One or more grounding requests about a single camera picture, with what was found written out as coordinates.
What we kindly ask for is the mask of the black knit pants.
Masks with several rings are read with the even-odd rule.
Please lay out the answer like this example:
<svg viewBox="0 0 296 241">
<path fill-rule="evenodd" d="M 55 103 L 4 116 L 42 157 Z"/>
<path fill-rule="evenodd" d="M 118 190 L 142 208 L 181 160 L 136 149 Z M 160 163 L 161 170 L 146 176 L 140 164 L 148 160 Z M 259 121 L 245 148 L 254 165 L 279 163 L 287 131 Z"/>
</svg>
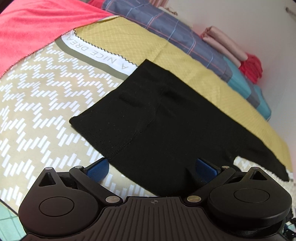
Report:
<svg viewBox="0 0 296 241">
<path fill-rule="evenodd" d="M 69 122 L 119 172 L 158 196 L 189 195 L 205 184 L 199 158 L 234 167 L 242 157 L 288 181 L 258 137 L 149 60 Z"/>
</svg>

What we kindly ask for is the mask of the beige zigzag patterned bedsheet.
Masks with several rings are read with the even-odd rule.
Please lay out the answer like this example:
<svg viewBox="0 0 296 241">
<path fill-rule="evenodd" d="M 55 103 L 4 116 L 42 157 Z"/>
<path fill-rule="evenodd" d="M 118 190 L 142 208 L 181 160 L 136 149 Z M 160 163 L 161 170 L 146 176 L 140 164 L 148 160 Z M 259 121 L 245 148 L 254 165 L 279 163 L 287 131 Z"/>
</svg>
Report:
<svg viewBox="0 0 296 241">
<path fill-rule="evenodd" d="M 1 200 L 17 211 L 45 167 L 68 171 L 101 158 L 70 125 L 137 68 L 74 30 L 1 78 Z"/>
</svg>

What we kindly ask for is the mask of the teal patterned mat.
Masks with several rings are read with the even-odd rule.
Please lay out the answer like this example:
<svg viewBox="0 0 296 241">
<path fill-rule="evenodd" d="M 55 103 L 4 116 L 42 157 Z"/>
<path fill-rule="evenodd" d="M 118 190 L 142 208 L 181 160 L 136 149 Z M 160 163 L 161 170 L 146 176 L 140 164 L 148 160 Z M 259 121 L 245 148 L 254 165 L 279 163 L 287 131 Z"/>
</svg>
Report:
<svg viewBox="0 0 296 241">
<path fill-rule="evenodd" d="M 0 228 L 1 240 L 4 241 L 21 240 L 26 234 L 19 217 L 3 203 L 1 203 Z"/>
</svg>

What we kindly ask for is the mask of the red folded clothes stack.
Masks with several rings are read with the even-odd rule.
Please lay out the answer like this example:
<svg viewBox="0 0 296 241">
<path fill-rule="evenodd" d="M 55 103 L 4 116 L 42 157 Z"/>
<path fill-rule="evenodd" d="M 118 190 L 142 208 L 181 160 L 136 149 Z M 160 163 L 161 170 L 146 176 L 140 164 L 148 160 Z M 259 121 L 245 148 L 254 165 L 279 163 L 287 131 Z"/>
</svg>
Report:
<svg viewBox="0 0 296 241">
<path fill-rule="evenodd" d="M 255 55 L 249 53 L 246 54 L 247 59 L 241 61 L 239 70 L 252 83 L 257 84 L 258 80 L 262 78 L 263 73 L 261 61 Z"/>
</svg>

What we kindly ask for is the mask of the pink folded blanket lower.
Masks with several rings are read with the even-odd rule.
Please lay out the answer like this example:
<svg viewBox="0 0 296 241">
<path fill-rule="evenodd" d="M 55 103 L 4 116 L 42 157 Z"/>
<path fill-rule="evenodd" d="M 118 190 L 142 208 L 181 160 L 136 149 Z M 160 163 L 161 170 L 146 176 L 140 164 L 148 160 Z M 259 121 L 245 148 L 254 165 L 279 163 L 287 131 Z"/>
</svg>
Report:
<svg viewBox="0 0 296 241">
<path fill-rule="evenodd" d="M 241 62 L 227 48 L 217 42 L 214 38 L 207 34 L 204 34 L 202 35 L 202 40 L 210 45 L 212 48 L 214 48 L 216 51 L 226 56 L 236 67 L 241 66 Z"/>
</svg>

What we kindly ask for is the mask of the pink folded blanket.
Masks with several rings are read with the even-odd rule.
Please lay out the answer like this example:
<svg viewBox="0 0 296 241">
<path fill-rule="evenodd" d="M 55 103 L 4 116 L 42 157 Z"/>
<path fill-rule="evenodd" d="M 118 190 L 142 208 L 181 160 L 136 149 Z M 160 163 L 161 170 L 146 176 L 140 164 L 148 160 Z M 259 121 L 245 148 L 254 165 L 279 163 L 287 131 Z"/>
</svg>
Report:
<svg viewBox="0 0 296 241">
<path fill-rule="evenodd" d="M 247 59 L 246 52 L 229 36 L 227 36 L 223 31 L 219 30 L 215 26 L 211 26 L 206 28 L 204 32 L 201 34 L 207 34 L 214 38 L 217 42 L 222 44 L 225 48 L 227 48 L 240 62 Z"/>
<path fill-rule="evenodd" d="M 204 34 L 202 35 L 202 40 L 210 45 L 212 48 L 214 48 L 216 51 L 226 56 L 236 67 L 241 66 L 241 62 L 227 48 L 217 42 L 214 38 L 207 34 Z"/>
</svg>

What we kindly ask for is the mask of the yellow quilted blanket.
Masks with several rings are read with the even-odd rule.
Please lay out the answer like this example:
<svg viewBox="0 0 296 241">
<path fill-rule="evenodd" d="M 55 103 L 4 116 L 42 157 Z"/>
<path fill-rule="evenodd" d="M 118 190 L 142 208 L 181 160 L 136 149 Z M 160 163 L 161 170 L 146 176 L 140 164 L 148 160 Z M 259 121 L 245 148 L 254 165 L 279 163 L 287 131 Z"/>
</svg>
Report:
<svg viewBox="0 0 296 241">
<path fill-rule="evenodd" d="M 292 170 L 287 143 L 264 117 L 212 70 L 167 40 L 123 17 L 75 28 L 74 33 L 83 41 L 119 55 L 133 64 L 140 65 L 148 59 L 170 71 L 261 139 L 278 160 L 288 170 Z"/>
</svg>

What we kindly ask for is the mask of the pink folded blanket upper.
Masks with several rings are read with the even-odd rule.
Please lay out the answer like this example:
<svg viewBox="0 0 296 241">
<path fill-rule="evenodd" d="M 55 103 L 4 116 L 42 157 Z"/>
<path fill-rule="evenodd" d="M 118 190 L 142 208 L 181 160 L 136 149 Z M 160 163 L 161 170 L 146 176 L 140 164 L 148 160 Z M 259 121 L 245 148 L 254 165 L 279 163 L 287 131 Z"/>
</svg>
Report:
<svg viewBox="0 0 296 241">
<path fill-rule="evenodd" d="M 207 34 L 214 38 L 217 42 L 222 44 L 225 48 L 227 48 L 240 62 L 247 59 L 246 52 L 229 36 L 227 36 L 223 31 L 219 30 L 215 26 L 211 26 L 206 28 L 204 32 L 201 34 Z"/>
</svg>

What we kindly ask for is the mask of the blue plaid folded quilt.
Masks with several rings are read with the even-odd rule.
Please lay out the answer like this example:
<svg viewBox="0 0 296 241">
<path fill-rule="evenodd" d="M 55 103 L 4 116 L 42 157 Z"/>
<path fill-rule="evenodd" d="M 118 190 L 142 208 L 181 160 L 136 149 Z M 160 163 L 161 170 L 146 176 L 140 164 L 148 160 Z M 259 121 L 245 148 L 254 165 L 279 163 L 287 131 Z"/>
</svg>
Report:
<svg viewBox="0 0 296 241">
<path fill-rule="evenodd" d="M 103 1 L 101 7 L 140 25 L 180 48 L 217 74 L 266 120 L 270 119 L 271 109 L 260 87 L 244 76 L 226 56 L 204 42 L 190 27 L 174 16 L 156 8 L 149 1 Z"/>
</svg>

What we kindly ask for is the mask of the pink red bed sheet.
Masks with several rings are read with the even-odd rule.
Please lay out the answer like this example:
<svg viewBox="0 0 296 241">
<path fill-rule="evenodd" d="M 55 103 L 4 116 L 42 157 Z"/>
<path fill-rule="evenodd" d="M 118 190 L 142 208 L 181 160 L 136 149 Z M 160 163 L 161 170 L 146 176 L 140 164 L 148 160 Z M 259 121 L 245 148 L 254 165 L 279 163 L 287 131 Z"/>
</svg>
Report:
<svg viewBox="0 0 296 241">
<path fill-rule="evenodd" d="M 13 1 L 1 13 L 1 75 L 64 33 L 111 15 L 82 1 Z"/>
</svg>

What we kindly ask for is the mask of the pink curtain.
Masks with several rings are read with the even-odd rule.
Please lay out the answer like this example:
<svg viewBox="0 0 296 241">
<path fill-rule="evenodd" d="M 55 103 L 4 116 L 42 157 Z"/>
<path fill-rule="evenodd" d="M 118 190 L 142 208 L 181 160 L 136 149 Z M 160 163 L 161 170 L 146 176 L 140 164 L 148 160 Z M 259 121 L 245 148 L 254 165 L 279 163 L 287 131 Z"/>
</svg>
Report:
<svg viewBox="0 0 296 241">
<path fill-rule="evenodd" d="M 169 0 L 150 0 L 149 1 L 155 7 L 165 7 Z"/>
</svg>

